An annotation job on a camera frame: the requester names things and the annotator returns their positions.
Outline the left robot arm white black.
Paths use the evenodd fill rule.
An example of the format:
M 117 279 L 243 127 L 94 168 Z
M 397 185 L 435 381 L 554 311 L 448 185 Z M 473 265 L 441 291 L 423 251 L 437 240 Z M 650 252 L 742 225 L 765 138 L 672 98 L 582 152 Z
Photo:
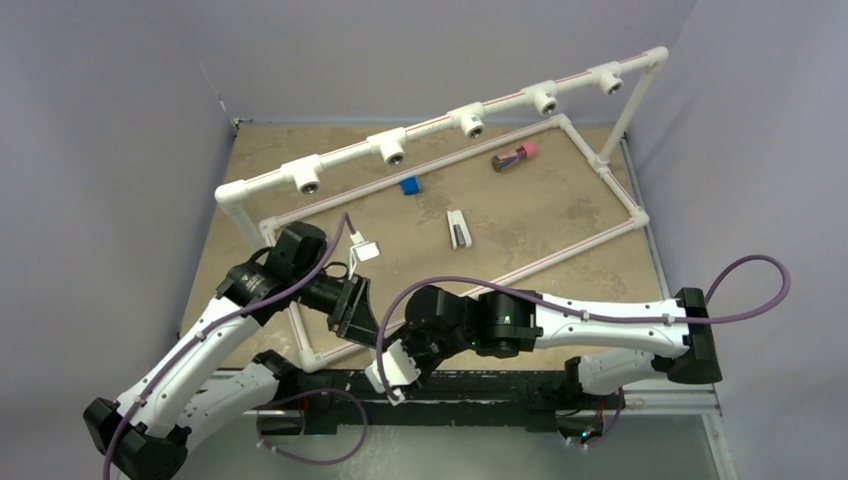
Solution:
M 347 214 L 333 236 L 301 221 L 286 226 L 274 245 L 226 273 L 196 322 L 148 373 L 117 399 L 98 397 L 86 407 L 84 423 L 103 456 L 102 478 L 119 472 L 171 479 L 194 449 L 243 413 L 339 394 L 274 350 L 257 354 L 224 383 L 204 385 L 236 347 L 295 302 L 332 320 L 355 310 L 353 290 L 365 280 L 326 273 L 344 232 L 354 246 L 363 244 Z

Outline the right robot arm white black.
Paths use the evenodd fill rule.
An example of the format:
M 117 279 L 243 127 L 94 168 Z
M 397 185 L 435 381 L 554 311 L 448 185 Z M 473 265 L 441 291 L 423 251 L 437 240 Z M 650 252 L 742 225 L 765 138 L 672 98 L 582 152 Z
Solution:
M 412 295 L 405 325 L 389 337 L 384 369 L 400 393 L 422 386 L 445 360 L 466 351 L 508 359 L 556 347 L 602 347 L 600 355 L 566 363 L 563 397 L 584 407 L 645 379 L 665 377 L 684 385 L 721 381 L 707 317 L 705 295 L 697 288 L 661 301 L 608 303 L 530 290 L 473 298 L 426 286 Z

